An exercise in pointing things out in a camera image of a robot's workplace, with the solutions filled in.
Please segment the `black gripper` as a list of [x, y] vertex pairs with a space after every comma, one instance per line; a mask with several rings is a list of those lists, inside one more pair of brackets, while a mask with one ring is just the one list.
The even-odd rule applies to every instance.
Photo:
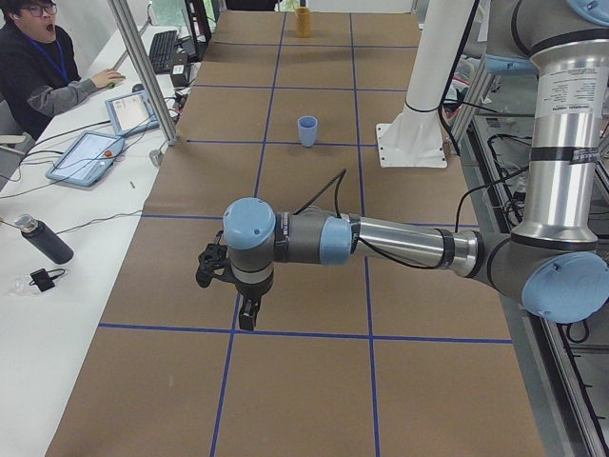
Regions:
[[253, 331], [255, 329], [263, 296], [271, 290], [272, 285], [272, 278], [266, 278], [264, 281], [255, 284], [243, 281], [235, 283], [237, 291], [244, 297], [238, 315], [241, 330]]

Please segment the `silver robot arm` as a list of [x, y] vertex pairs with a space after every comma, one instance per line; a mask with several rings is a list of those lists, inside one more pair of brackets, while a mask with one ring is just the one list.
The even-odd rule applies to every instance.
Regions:
[[225, 212], [224, 236], [226, 270], [243, 297], [240, 328], [255, 327], [277, 263], [341, 265], [354, 252], [451, 269], [556, 323], [603, 306], [608, 266], [588, 215], [608, 82], [608, 5], [494, 1], [489, 14], [489, 56], [529, 59], [539, 75], [522, 221], [507, 234], [482, 234], [320, 209], [276, 213], [263, 200], [238, 200]]

